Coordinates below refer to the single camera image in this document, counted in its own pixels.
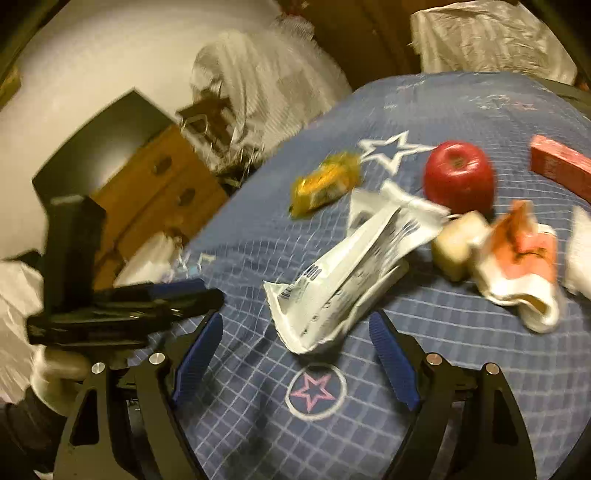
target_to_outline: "white star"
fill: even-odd
[[[359,140],[358,145],[361,148],[363,148],[363,153],[361,154],[361,161],[379,161],[392,175],[396,175],[398,173],[398,167],[400,166],[400,162],[402,161],[403,156],[413,155],[415,153],[421,152],[428,152],[435,148],[429,145],[406,143],[407,138],[408,130],[402,132],[401,134],[394,135],[393,137],[390,137],[387,140],[369,140],[367,138]],[[396,140],[398,140],[398,151],[396,152],[396,155],[394,155],[392,158],[387,157],[383,153],[376,153],[372,155],[372,152],[375,151],[376,147],[384,147],[386,145],[390,145]]]

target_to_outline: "wall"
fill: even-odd
[[[80,126],[132,87],[174,115],[201,46],[277,13],[272,0],[71,0],[23,51],[23,86],[0,111],[0,258],[42,249],[31,179]]]

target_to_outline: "red box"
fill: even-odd
[[[543,135],[531,139],[530,170],[591,202],[591,160]]]

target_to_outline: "star print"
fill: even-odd
[[[360,140],[358,145],[363,148],[363,153],[361,154],[361,161],[369,161],[369,160],[376,160],[380,162],[392,175],[396,175],[398,173],[398,167],[400,166],[400,162],[402,161],[402,157],[405,155],[413,155],[415,153],[421,152],[428,152],[433,150],[435,147],[431,147],[429,145],[421,145],[421,144],[414,144],[414,143],[407,143],[408,139],[408,130],[402,132],[401,134],[394,135],[387,140],[369,140],[364,138]],[[398,151],[396,154],[389,158],[387,155],[383,153],[374,153],[376,147],[384,147],[386,145],[390,145],[398,141],[396,145]]]
[[[314,380],[314,378],[305,373],[304,386],[301,389],[292,392],[290,394],[290,397],[305,398],[306,409],[308,410],[308,413],[310,413],[312,411],[312,408],[314,408],[314,405],[316,405],[316,403],[319,400],[336,400],[336,398],[330,392],[328,392],[328,390],[326,390],[326,384],[329,382],[330,377],[331,374],[327,374],[319,378],[318,380]],[[312,396],[309,393],[306,393],[311,388],[310,384],[320,386],[321,394],[315,394],[314,396]]]

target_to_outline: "grid pattern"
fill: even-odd
[[[532,199],[538,221],[558,234],[563,275],[572,207],[589,211],[589,205],[528,170],[528,143],[544,134],[590,156],[586,118],[539,84],[508,73],[396,77],[359,89],[287,142],[194,239],[178,266],[177,278],[200,276],[226,293],[222,342],[194,399],[178,408],[210,479],[375,479],[389,465],[410,415],[377,361],[367,321],[337,352],[298,358],[277,337],[262,282],[289,283],[345,237],[347,197],[311,219],[289,218],[295,177],[330,152],[354,150],[360,139],[405,130],[411,143],[458,138],[483,148],[496,168],[497,213],[513,198]],[[406,191],[421,192],[427,156],[404,157],[394,180]],[[371,190],[389,176],[375,162],[363,164],[363,174],[363,187]],[[202,261],[203,252],[215,259]],[[408,261],[410,272],[378,306],[425,351],[466,367],[501,366],[524,416],[538,477],[549,478],[591,416],[591,303],[570,297],[558,329],[535,335],[515,310],[486,301],[471,282],[442,278],[429,248]],[[284,399],[292,377],[317,361],[344,373],[348,396],[334,415],[306,422]]]

